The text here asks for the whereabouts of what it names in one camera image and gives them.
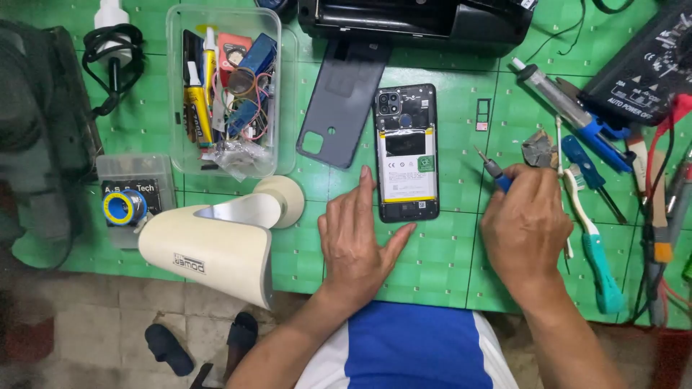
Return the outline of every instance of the floor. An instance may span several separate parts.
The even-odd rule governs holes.
[[[13,367],[17,371],[12,376],[27,374],[33,387],[42,389],[91,389],[95,383],[99,389],[189,388],[202,363],[225,365],[226,337],[238,312],[251,311],[260,323],[260,335],[265,335],[304,300],[302,295],[282,293],[280,311],[270,314],[195,283],[64,273],[20,278],[13,284],[15,295],[21,297],[18,314],[26,320],[55,314],[54,352],[37,365]],[[543,388],[525,321],[500,314],[491,314],[489,320],[519,387]],[[143,339],[152,323],[174,332],[193,358],[195,372],[176,377],[168,365],[154,360]],[[594,330],[630,387],[647,388],[652,339],[600,325]],[[213,370],[205,384],[221,387],[222,373]],[[687,382],[692,388],[692,379]],[[0,389],[4,388],[0,379]]]

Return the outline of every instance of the disassembled smartphone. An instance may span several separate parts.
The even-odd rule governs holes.
[[[432,84],[380,88],[372,103],[380,219],[439,215],[437,103]]]

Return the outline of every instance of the green mat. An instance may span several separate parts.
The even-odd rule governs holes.
[[[165,15],[168,8],[177,3],[177,0],[123,0],[123,8],[129,12],[131,22],[142,29],[147,40],[145,52],[148,64],[146,74],[120,107],[110,116],[97,121],[107,154],[169,152]],[[251,0],[183,3],[253,6]],[[639,0],[627,11],[607,16],[597,12],[587,1],[583,30],[572,51],[564,56],[557,54],[557,51],[569,48],[576,31],[553,39],[532,62],[546,73],[559,74],[577,86],[584,85],[654,15],[655,4],[654,0]],[[97,8],[98,2],[94,0],[5,0],[0,16],[26,21],[38,27],[63,25],[74,35],[75,45],[80,50],[82,36],[92,29]],[[436,220],[419,223],[378,298],[488,311],[518,311],[485,256],[477,226],[493,186],[488,175],[482,173],[481,160],[471,150],[473,145],[477,145],[500,165],[507,166],[522,162],[520,144],[538,128],[544,127],[547,132],[554,134],[553,113],[544,110],[516,84],[507,64],[513,56],[527,59],[548,34],[568,28],[578,21],[580,15],[581,6],[576,0],[541,1],[525,42],[499,60],[414,48],[394,50],[381,86],[429,82],[437,87],[442,212]],[[295,97],[299,112],[293,113],[300,128],[326,42],[313,42],[301,32],[296,21],[289,28],[296,33],[300,42],[296,80],[298,95]],[[92,105],[99,105],[105,98],[104,92],[86,74],[84,80]],[[492,99],[493,111],[488,132],[475,131],[476,101],[479,98]],[[690,124],[692,117],[676,126],[678,138],[672,161],[680,159],[692,137],[688,129]],[[650,137],[653,131],[649,130],[647,135]],[[273,231],[272,268],[276,289],[311,293],[322,282],[324,266],[317,217],[324,213],[326,201],[347,192],[358,183],[361,164],[374,166],[373,142],[372,121],[368,120],[354,167],[348,171],[297,156],[296,167],[289,177],[302,186],[308,202],[301,220],[295,226]],[[659,148],[664,150],[667,142],[667,138],[662,139]],[[288,144],[283,150],[292,149]],[[594,155],[591,157],[594,162],[600,162]],[[675,163],[671,163],[668,173],[674,169]],[[626,294],[628,310],[608,316],[599,313],[594,297],[593,273],[583,254],[579,224],[575,224],[572,235],[576,257],[568,263],[560,259],[558,267],[574,304],[584,317],[622,323],[631,315],[629,309],[634,305],[641,276],[639,237],[642,220],[638,215],[633,178],[627,174],[618,175],[607,165],[599,165],[599,172],[607,180],[608,192],[620,205],[630,224],[618,225],[597,193],[582,191],[580,198],[587,214],[601,231],[610,268]],[[231,178],[174,172],[174,182],[178,206],[190,206],[218,203],[233,195],[244,195],[252,190],[257,181],[249,179],[238,183]],[[98,187],[87,186],[83,195],[84,232],[78,237],[65,269],[183,280],[177,275],[148,266],[137,251],[112,248],[100,212]],[[567,211],[572,215],[569,206]],[[384,243],[398,226],[376,220],[378,241]],[[680,236],[675,261],[666,271],[666,279],[678,293],[690,296],[689,285],[680,274],[692,252],[692,212],[688,212],[684,227],[686,230]],[[48,266],[51,263],[50,249],[42,246],[30,232],[15,244],[14,253],[34,266]],[[692,328],[692,319],[687,312],[686,308],[671,305],[669,326]],[[638,323],[648,324],[648,317],[645,315]]]

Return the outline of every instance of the clear plastic box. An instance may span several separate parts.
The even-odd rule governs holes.
[[[156,179],[158,197],[161,199],[161,212],[176,208],[175,187],[171,174],[171,164],[165,154],[115,154],[96,158],[96,171],[99,185],[103,181],[127,181]],[[108,227],[108,238],[113,247],[137,248],[139,234],[133,226]]]
[[[170,158],[177,170],[186,174],[215,176],[230,175],[222,169],[201,170],[197,144],[191,143],[182,123],[183,107],[183,31],[198,34],[198,26],[214,26],[217,32],[251,37],[253,40],[265,33],[277,42],[277,52],[272,84],[275,97],[270,100],[267,114],[269,125],[265,136],[266,148],[272,155],[272,163],[264,171],[255,170],[248,177],[263,178],[272,174],[288,174],[295,166],[295,128],[297,126],[298,93],[298,39],[281,25],[275,12],[266,8],[211,7],[197,4],[172,6],[166,17],[168,45],[169,121],[171,128]]]

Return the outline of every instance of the solder spool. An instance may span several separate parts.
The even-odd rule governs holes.
[[[147,200],[136,190],[110,192],[103,198],[103,215],[117,226],[140,221],[147,214]]]

